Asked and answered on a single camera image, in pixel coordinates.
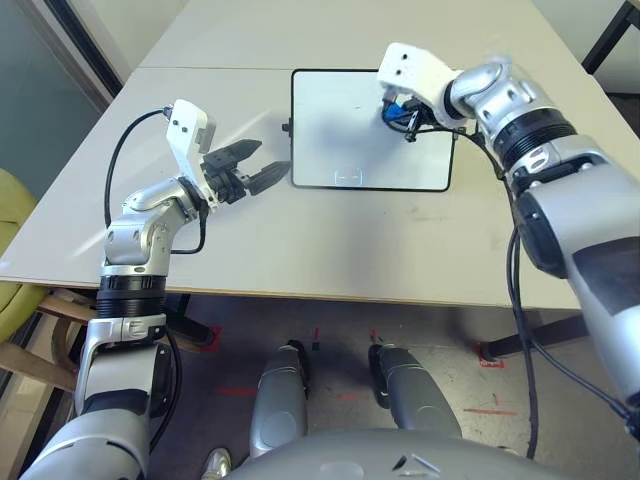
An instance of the yellow chair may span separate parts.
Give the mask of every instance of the yellow chair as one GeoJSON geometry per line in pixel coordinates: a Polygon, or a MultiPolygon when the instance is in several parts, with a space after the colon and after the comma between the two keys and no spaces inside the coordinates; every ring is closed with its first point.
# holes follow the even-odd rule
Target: yellow chair
{"type": "MultiPolygon", "coordinates": [[[[0,254],[9,246],[35,206],[36,200],[31,193],[13,175],[0,169],[0,254]]],[[[71,292],[67,293],[69,295],[82,298],[71,292]]],[[[94,316],[94,311],[86,306],[49,295],[46,287],[0,282],[0,368],[72,391],[76,378],[75,366],[65,351],[67,329],[70,320],[86,324],[94,316]],[[59,317],[52,338],[55,363],[7,341],[36,310],[59,317]]]]}

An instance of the black cable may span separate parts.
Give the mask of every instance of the black cable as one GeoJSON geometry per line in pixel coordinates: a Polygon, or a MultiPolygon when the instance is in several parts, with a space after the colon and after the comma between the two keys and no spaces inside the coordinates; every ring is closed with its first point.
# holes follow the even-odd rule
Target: black cable
{"type": "Polygon", "coordinates": [[[107,170],[107,180],[104,185],[104,225],[109,228],[111,225],[111,181],[113,179],[113,171],[116,168],[116,161],[118,160],[118,155],[120,154],[120,150],[122,149],[122,145],[124,145],[125,140],[129,136],[129,134],[136,128],[140,123],[145,121],[149,117],[153,117],[154,115],[159,115],[164,113],[164,109],[158,108],[156,110],[152,110],[150,112],[145,113],[144,115],[136,118],[124,131],[120,140],[116,144],[116,148],[113,151],[113,155],[111,155],[111,161],[109,162],[109,169],[107,170]]]}
{"type": "Polygon", "coordinates": [[[192,250],[171,250],[174,255],[193,255],[198,253],[204,247],[204,242],[207,237],[207,217],[209,216],[209,204],[204,200],[201,203],[200,210],[198,212],[200,217],[200,241],[198,246],[192,250]]]}
{"type": "MultiPolygon", "coordinates": [[[[387,113],[387,109],[389,108],[390,103],[386,102],[384,104],[384,106],[382,107],[381,111],[380,111],[380,118],[382,119],[382,122],[389,127],[391,130],[393,130],[394,132],[398,132],[398,133],[409,133],[408,129],[406,127],[402,128],[399,127],[397,125],[394,125],[394,120],[390,120],[386,117],[386,113],[387,113]]],[[[484,144],[484,139],[482,138],[482,135],[479,134],[478,131],[478,123],[476,122],[476,131],[475,133],[473,133],[472,135],[469,135],[468,133],[462,131],[462,130],[456,130],[453,128],[446,128],[446,127],[432,127],[432,128],[427,128],[427,129],[423,129],[423,130],[418,130],[416,132],[416,134],[421,134],[421,133],[436,133],[436,132],[448,132],[448,133],[452,133],[452,134],[457,134],[460,135],[468,140],[471,140],[478,148],[480,148],[480,150],[482,150],[482,152],[486,155],[486,157],[489,159],[489,162],[491,162],[491,166],[493,167],[493,171],[495,173],[495,176],[498,180],[502,180],[504,178],[504,172],[502,170],[502,168],[500,167],[500,164],[498,163],[498,161],[495,159],[495,157],[491,154],[491,152],[489,151],[489,149],[485,146],[484,144]]]]}
{"type": "Polygon", "coordinates": [[[536,390],[536,378],[533,369],[531,344],[529,342],[526,318],[521,313],[521,307],[520,309],[517,308],[518,305],[521,305],[521,301],[519,285],[517,289],[514,288],[512,271],[515,269],[518,269],[518,271],[520,269],[520,237],[518,236],[518,229],[514,227],[511,238],[509,239],[509,246],[507,247],[507,287],[509,297],[511,298],[511,305],[513,306],[513,314],[516,318],[516,327],[522,346],[527,383],[529,386],[529,423],[531,425],[531,433],[529,436],[529,446],[527,447],[527,458],[533,459],[538,446],[538,392],[536,390]]]}
{"type": "MultiPolygon", "coordinates": [[[[516,245],[518,245],[518,246],[520,245],[520,236],[518,235],[517,229],[514,228],[514,233],[512,234],[511,238],[512,238],[512,240],[514,241],[514,243],[516,245]]],[[[520,323],[524,325],[525,334],[526,334],[528,343],[533,348],[535,348],[536,351],[538,351],[538,353],[540,353],[540,355],[545,360],[547,360],[549,363],[551,363],[551,365],[553,365],[558,370],[560,370],[562,373],[567,375],[571,380],[573,380],[574,382],[578,383],[582,387],[586,388],[591,393],[593,393],[595,396],[597,396],[602,401],[607,403],[609,405],[609,407],[611,407],[611,409],[616,414],[618,414],[621,418],[623,418],[625,420],[629,419],[631,417],[631,412],[629,411],[629,409],[627,409],[627,407],[625,407],[622,404],[622,402],[620,402],[616,398],[613,398],[612,396],[610,396],[609,394],[605,393],[600,388],[596,387],[592,383],[588,382],[584,378],[580,377],[578,374],[574,373],[573,371],[571,371],[567,367],[565,367],[562,363],[560,363],[558,360],[556,360],[546,350],[546,348],[544,348],[544,346],[542,344],[540,344],[540,342],[538,342],[538,340],[535,338],[533,333],[529,330],[529,327],[528,327],[528,325],[526,323],[526,314],[525,314],[525,312],[524,312],[524,310],[522,308],[522,303],[521,303],[521,299],[520,299],[520,261],[519,261],[518,257],[514,258],[513,264],[511,265],[513,270],[508,272],[509,277],[511,277],[511,280],[508,282],[508,284],[509,284],[509,296],[512,299],[514,315],[516,315],[516,322],[518,322],[518,319],[520,318],[520,323]]]]}
{"type": "MultiPolygon", "coordinates": [[[[158,114],[167,115],[169,112],[168,107],[158,108],[156,110],[152,110],[150,112],[145,113],[144,115],[136,118],[131,124],[127,127],[127,129],[122,133],[118,143],[116,144],[116,148],[113,150],[113,154],[111,155],[111,161],[109,162],[109,168],[107,169],[107,179],[104,186],[104,225],[106,228],[109,228],[111,225],[111,182],[113,180],[113,172],[116,168],[116,161],[118,160],[118,155],[120,154],[120,150],[122,150],[122,146],[124,142],[127,140],[127,137],[131,134],[134,128],[136,128],[140,123],[145,121],[147,118],[153,117],[158,114]]],[[[204,243],[207,235],[207,216],[209,214],[209,206],[206,202],[203,201],[203,206],[199,209],[199,217],[200,217],[200,240],[198,242],[198,246],[191,250],[171,250],[172,254],[175,255],[192,255],[194,253],[198,253],[204,247],[204,243]]]]}
{"type": "Polygon", "coordinates": [[[182,358],[180,357],[180,350],[178,349],[178,344],[176,343],[175,338],[173,338],[173,334],[167,328],[167,339],[169,340],[169,345],[171,346],[171,353],[173,354],[173,362],[176,369],[175,376],[175,384],[173,388],[173,395],[171,397],[171,403],[167,409],[167,413],[165,413],[164,418],[162,419],[162,423],[156,430],[156,433],[153,434],[153,438],[151,438],[151,443],[149,445],[149,451],[153,452],[153,450],[158,445],[162,434],[167,429],[167,425],[171,421],[171,417],[173,417],[174,412],[176,411],[176,407],[178,406],[178,400],[180,399],[180,392],[182,391],[182,358]]]}

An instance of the white table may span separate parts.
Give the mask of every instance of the white table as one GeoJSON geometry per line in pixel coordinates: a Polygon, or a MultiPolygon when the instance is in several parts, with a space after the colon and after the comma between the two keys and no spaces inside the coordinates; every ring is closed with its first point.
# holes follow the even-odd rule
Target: white table
{"type": "MultiPolygon", "coordinates": [[[[240,138],[264,142],[243,162],[251,173],[289,159],[280,125],[289,116],[292,68],[375,67],[392,40],[429,48],[459,66],[478,63],[489,52],[512,53],[579,131],[640,177],[640,142],[540,14],[524,0],[479,4],[409,0],[400,18],[400,12],[388,17],[391,4],[364,0],[194,0],[7,249],[0,280],[98,284],[104,176],[118,137],[139,114],[180,97],[193,101],[218,122],[214,146],[240,138]],[[506,17],[494,9],[504,9],[506,17]],[[294,21],[302,12],[304,28],[294,21]],[[326,38],[325,31],[334,35],[326,38]]],[[[164,130],[162,120],[149,120],[127,141],[114,177],[114,214],[129,193],[176,173],[164,130]]],[[[487,160],[461,140],[445,193],[297,189],[285,179],[256,198],[224,206],[208,219],[204,250],[172,259],[167,286],[180,292],[504,306],[510,225],[505,194],[487,160]]],[[[197,236],[197,225],[189,225],[176,248],[194,246],[197,236]]],[[[528,261],[522,283],[525,306],[577,306],[565,282],[535,271],[528,261]]]]}

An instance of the blue object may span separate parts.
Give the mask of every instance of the blue object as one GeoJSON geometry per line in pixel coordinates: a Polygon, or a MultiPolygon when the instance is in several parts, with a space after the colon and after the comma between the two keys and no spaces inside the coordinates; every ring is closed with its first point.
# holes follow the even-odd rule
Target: blue object
{"type": "Polygon", "coordinates": [[[396,118],[406,115],[407,113],[409,112],[407,112],[400,105],[398,105],[397,103],[392,103],[391,105],[389,105],[389,107],[387,107],[387,111],[385,112],[384,116],[387,120],[393,121],[396,118]]]}

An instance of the tablet screen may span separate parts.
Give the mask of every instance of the tablet screen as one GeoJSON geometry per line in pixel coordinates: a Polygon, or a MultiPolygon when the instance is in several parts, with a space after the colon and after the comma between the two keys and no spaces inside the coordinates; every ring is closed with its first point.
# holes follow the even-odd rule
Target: tablet screen
{"type": "Polygon", "coordinates": [[[381,120],[382,86],[369,70],[292,74],[292,178],[299,187],[444,191],[453,135],[408,143],[381,120]]]}

